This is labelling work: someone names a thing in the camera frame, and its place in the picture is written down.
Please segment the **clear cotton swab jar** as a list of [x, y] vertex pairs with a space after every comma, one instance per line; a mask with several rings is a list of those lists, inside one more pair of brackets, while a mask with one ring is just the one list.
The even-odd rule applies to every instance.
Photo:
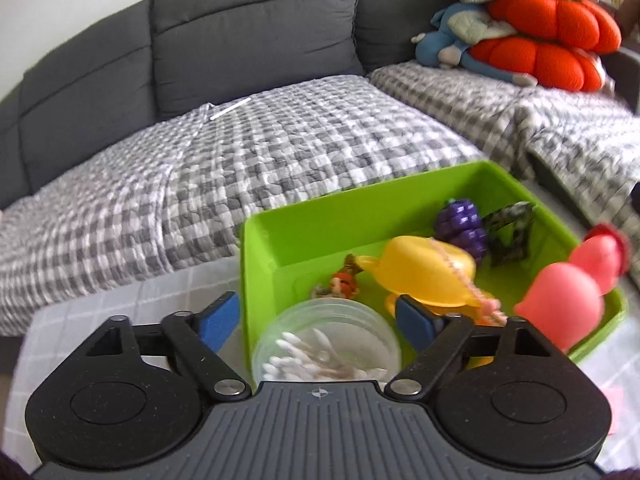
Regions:
[[401, 350], [382, 315], [347, 299], [311, 299], [285, 310], [252, 347], [254, 383], [358, 382], [385, 385]]

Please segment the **pink toy bottle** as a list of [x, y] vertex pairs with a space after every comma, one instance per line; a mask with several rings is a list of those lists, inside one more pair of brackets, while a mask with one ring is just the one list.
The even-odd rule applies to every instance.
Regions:
[[599, 223], [566, 260], [550, 263], [536, 275], [514, 313], [569, 352], [600, 324], [604, 296], [628, 271], [630, 257], [626, 236]]

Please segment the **yellow toy teapot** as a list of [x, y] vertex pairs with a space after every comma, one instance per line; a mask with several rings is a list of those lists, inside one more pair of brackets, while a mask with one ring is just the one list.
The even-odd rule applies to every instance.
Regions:
[[433, 237], [398, 236], [382, 255], [357, 256], [356, 265], [385, 289], [385, 307], [396, 314], [396, 301], [407, 295], [426, 310], [462, 313], [480, 324], [496, 324], [500, 301], [474, 283], [476, 263], [465, 250]]

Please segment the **small orange figurine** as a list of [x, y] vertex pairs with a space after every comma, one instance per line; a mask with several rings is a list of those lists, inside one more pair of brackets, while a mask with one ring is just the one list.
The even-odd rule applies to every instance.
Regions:
[[316, 285], [310, 296], [316, 298], [355, 299], [360, 292], [357, 275], [362, 272], [356, 261], [356, 256], [349, 254], [345, 257], [340, 270], [333, 273], [326, 286]]

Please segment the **purple toy grapes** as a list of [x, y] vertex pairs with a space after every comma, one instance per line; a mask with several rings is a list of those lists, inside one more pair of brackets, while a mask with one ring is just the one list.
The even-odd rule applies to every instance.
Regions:
[[437, 214], [436, 240], [457, 246], [470, 254], [479, 266], [488, 253], [487, 233], [476, 206], [466, 198], [450, 200]]

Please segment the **green plastic storage box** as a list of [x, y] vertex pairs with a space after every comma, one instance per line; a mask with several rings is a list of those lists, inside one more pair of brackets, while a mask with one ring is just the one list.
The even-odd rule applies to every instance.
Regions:
[[521, 200], [535, 206], [529, 257], [491, 266], [477, 285], [511, 313], [547, 264], [565, 259], [578, 237], [528, 189], [493, 162], [468, 162], [254, 214], [241, 229], [244, 344], [252, 354], [284, 310], [309, 299], [348, 254], [379, 256], [399, 235], [430, 236], [439, 209], [467, 198], [480, 214]]

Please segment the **grey checkered quilt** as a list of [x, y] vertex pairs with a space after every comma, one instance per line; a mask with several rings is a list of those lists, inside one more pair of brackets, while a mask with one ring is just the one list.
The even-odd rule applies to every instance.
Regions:
[[488, 158], [552, 177], [632, 242], [639, 118], [602, 94], [415, 62], [202, 105], [67, 170], [1, 216], [1, 331], [50, 304], [234, 256], [255, 212]]

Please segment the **grey grid table cloth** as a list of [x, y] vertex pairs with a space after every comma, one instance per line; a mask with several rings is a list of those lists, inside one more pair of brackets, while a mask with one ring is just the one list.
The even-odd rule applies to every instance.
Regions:
[[[39, 310], [13, 373], [1, 424], [2, 451], [27, 471], [40, 465], [24, 422], [26, 402], [109, 316], [122, 314], [136, 324], [154, 324], [177, 310], [198, 312], [223, 292], [239, 289], [240, 263], [231, 257]], [[639, 293], [628, 278], [620, 281], [620, 290], [628, 301], [623, 322], [579, 363], [593, 382], [615, 396], [614, 434], [599, 456], [604, 469], [639, 465]]]

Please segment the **dark grey sofa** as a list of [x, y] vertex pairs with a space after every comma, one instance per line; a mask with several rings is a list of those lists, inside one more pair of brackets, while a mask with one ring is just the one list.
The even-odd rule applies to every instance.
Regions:
[[204, 103], [405, 61], [452, 0], [142, 0], [31, 68], [1, 104], [1, 203]]

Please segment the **blue plush monkey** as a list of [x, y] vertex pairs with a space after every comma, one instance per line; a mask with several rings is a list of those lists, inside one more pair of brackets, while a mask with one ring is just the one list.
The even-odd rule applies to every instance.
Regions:
[[420, 32], [411, 38], [416, 48], [416, 60], [421, 65], [443, 70], [462, 67], [520, 87], [535, 87], [538, 84], [532, 75], [499, 70], [472, 57], [469, 48], [481, 41], [503, 39], [518, 33], [507, 22], [494, 20], [482, 6], [454, 3], [436, 12], [431, 25], [434, 32]]

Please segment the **orange pumpkin cushion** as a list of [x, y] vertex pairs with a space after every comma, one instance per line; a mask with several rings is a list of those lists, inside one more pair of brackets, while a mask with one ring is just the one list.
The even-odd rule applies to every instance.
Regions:
[[516, 34], [469, 48], [478, 62], [529, 74], [546, 88], [598, 92], [608, 84], [603, 55], [620, 48], [614, 18], [590, 0], [492, 0], [489, 15]]

